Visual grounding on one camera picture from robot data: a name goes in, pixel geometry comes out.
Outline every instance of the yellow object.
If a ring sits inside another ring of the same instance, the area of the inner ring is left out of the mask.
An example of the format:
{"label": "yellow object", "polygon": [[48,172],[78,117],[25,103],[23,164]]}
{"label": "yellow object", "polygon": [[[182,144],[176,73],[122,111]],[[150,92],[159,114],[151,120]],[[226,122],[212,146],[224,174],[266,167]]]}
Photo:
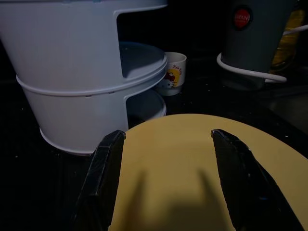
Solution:
{"label": "yellow object", "polygon": [[127,132],[109,230],[234,230],[210,136],[217,128],[249,146],[308,230],[308,160],[256,128],[196,114],[166,116]]}
{"label": "yellow object", "polygon": [[[291,13],[290,18],[286,24],[285,30],[291,30],[293,28],[302,25],[305,18],[304,10],[295,10]],[[290,64],[295,56],[295,48],[299,33],[285,35],[281,38],[279,46],[276,50],[272,62],[272,70],[281,70]]]}

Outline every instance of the cartoon print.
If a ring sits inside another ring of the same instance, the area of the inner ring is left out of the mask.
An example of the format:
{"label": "cartoon print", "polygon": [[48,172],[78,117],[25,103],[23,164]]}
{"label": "cartoon print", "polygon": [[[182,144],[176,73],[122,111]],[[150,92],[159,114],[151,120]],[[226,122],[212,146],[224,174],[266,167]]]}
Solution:
{"label": "cartoon print", "polygon": [[173,73],[167,72],[165,77],[158,83],[160,88],[172,88],[174,86],[175,76]]}

